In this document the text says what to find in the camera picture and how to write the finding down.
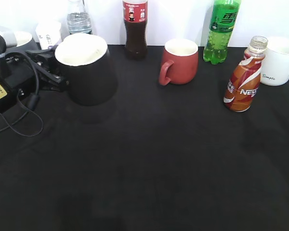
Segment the mug handle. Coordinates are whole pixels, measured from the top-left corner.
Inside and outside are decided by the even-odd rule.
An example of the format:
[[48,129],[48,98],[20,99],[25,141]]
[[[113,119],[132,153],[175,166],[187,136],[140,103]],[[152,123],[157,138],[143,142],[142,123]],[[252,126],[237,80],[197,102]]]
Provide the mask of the mug handle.
[[174,64],[173,60],[168,60],[164,65],[162,66],[159,74],[159,83],[162,86],[166,86],[171,82],[171,79],[169,77],[166,77],[167,71],[169,67],[171,67]]

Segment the green soda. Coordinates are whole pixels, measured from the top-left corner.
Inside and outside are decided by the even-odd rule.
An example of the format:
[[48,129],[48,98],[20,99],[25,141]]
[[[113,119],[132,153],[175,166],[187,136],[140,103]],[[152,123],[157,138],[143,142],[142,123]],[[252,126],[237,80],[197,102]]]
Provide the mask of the green soda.
[[209,39],[203,52],[204,61],[213,65],[225,61],[240,4],[241,0],[215,0]]

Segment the power cord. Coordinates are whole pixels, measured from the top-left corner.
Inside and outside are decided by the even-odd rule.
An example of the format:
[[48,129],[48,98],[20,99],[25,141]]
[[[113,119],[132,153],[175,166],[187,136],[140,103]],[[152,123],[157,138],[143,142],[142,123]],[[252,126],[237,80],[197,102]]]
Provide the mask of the power cord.
[[[23,57],[24,59],[26,59],[26,61],[28,62],[28,64],[30,65],[31,69],[33,70],[34,72],[34,77],[35,77],[35,83],[36,83],[36,88],[35,88],[35,92],[32,93],[29,97],[29,100],[27,102],[27,106],[25,106],[19,99],[19,95],[22,95],[23,92],[22,90],[19,90],[18,93],[17,93],[17,96],[16,96],[16,99],[17,99],[17,102],[18,104],[20,105],[21,108],[23,108],[26,112],[19,118],[17,119],[16,121],[14,121],[12,124],[10,124],[7,119],[4,117],[3,114],[0,113],[0,116],[3,118],[3,120],[5,121],[5,123],[8,125],[2,129],[0,129],[0,132],[3,132],[7,129],[12,129],[14,132],[16,132],[18,135],[21,135],[21,136],[24,136],[24,137],[34,137],[34,136],[37,136],[39,135],[42,131],[43,131],[43,128],[44,128],[44,123],[43,123],[43,120],[42,118],[34,112],[38,102],[39,102],[39,76],[38,76],[38,72],[33,64],[33,61],[29,58],[29,56],[27,56],[25,53],[23,52],[11,52],[11,53],[8,53],[6,55],[8,57],[10,56],[13,56],[13,57],[16,57],[16,56],[21,56]],[[17,124],[18,122],[20,122],[23,118],[25,118],[29,113],[32,113],[34,114],[36,117],[38,117],[38,119],[41,121],[41,129],[39,132],[35,133],[35,134],[32,134],[32,135],[26,135],[26,134],[23,134],[19,131],[17,131],[13,126],[15,124]]]

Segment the black cable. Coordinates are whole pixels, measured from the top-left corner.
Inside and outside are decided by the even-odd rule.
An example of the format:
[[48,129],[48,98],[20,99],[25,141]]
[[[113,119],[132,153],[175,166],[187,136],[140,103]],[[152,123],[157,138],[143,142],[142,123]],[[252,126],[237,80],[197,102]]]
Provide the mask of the black cable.
[[35,77],[35,94],[38,95],[39,94],[39,75],[38,75],[38,71],[37,69],[35,68],[34,64],[33,64],[33,61],[29,58],[29,56],[27,56],[24,52],[11,52],[11,53],[8,53],[5,57],[8,58],[10,56],[21,56],[23,57],[24,59],[27,60],[27,62],[30,64],[30,67],[31,69],[33,70],[34,72],[34,77]]
[[[17,124],[18,122],[20,122],[23,118],[25,118],[26,115],[28,115],[28,113],[29,112],[23,113],[23,115],[18,120],[16,120],[15,122],[12,123],[12,126]],[[3,131],[5,131],[6,129],[9,129],[9,128],[10,128],[10,126],[6,126],[5,128],[0,129],[0,132],[3,132]]]
[[32,135],[26,135],[26,134],[23,134],[23,133],[17,131],[17,130],[13,127],[13,125],[16,124],[15,122],[14,122],[13,124],[10,124],[10,123],[7,121],[7,119],[4,117],[4,115],[2,115],[2,114],[0,113],[0,116],[3,118],[3,120],[5,121],[5,123],[8,125],[7,128],[12,129],[12,130],[13,130],[14,132],[16,132],[18,135],[25,136],[25,137],[34,137],[34,136],[37,136],[37,135],[39,135],[39,134],[43,131],[44,122],[43,122],[42,118],[41,118],[37,113],[35,113],[34,111],[32,111],[32,110],[30,110],[29,108],[27,108],[26,106],[24,106],[24,104],[23,104],[23,103],[20,101],[20,99],[19,99],[19,94],[20,94],[20,92],[18,92],[18,94],[17,94],[17,102],[20,104],[21,108],[23,108],[24,110],[26,110],[26,113],[24,113],[24,114],[18,119],[18,122],[19,122],[23,117],[25,117],[28,113],[32,113],[32,114],[34,114],[37,118],[39,118],[39,120],[41,121],[41,129],[40,129],[37,133],[34,133],[34,134],[32,134]]
[[[21,103],[21,101],[19,100],[20,91],[18,92],[17,97],[16,97],[17,102],[20,104],[20,106],[21,106],[23,109],[26,110],[26,112],[25,112],[18,120],[14,121],[12,124],[10,124],[10,123],[6,120],[6,118],[0,113],[0,116],[3,118],[3,120],[4,120],[4,121],[6,122],[6,124],[8,125],[8,126],[6,126],[5,128],[0,129],[0,132],[3,132],[3,131],[5,131],[6,129],[11,128],[14,132],[16,132],[17,134],[19,134],[19,135],[21,135],[21,136],[25,136],[25,137],[37,136],[37,135],[39,135],[39,134],[43,131],[43,127],[44,127],[44,123],[43,123],[42,118],[33,111],[34,108],[35,108],[35,106],[36,106],[36,104],[37,104],[37,102],[38,102],[38,99],[39,99],[39,76],[38,76],[38,72],[37,72],[37,70],[36,70],[36,68],[35,68],[35,66],[34,66],[33,61],[32,61],[32,60],[29,58],[29,56],[27,56],[25,53],[23,53],[23,52],[16,52],[16,51],[15,51],[15,52],[8,53],[8,54],[5,56],[5,58],[8,58],[8,57],[10,57],[10,56],[13,56],[13,57],[15,57],[15,56],[21,56],[21,57],[23,57],[23,58],[25,58],[25,59],[27,60],[27,62],[29,63],[31,69],[32,69],[33,72],[34,72],[36,88],[35,88],[35,93],[34,93],[33,97],[31,97],[31,99],[32,99],[32,98],[34,98],[34,99],[32,99],[31,102],[30,102],[30,99],[29,99],[30,109],[27,108],[26,106],[24,106],[24,105]],[[15,124],[17,124],[18,122],[20,122],[23,118],[25,118],[25,116],[28,115],[28,113],[33,113],[34,115],[36,115],[36,116],[40,119],[40,121],[41,121],[41,123],[42,123],[41,130],[40,130],[38,133],[33,134],[33,135],[25,135],[25,134],[22,134],[22,133],[18,132],[17,130],[15,130],[15,129],[12,127],[13,125],[15,125]]]

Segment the white backdrop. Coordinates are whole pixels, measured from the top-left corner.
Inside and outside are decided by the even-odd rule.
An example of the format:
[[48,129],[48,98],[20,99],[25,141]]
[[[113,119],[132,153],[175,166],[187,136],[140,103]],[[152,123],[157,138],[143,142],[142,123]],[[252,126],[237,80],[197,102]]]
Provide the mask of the white backdrop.
[[[108,44],[124,44],[121,0],[85,0],[93,32]],[[148,45],[175,37],[205,45],[213,0],[149,0]],[[0,25],[35,34],[39,20],[51,18],[66,29],[67,0],[0,0]],[[246,47],[255,35],[289,37],[289,0],[242,0],[230,46]]]

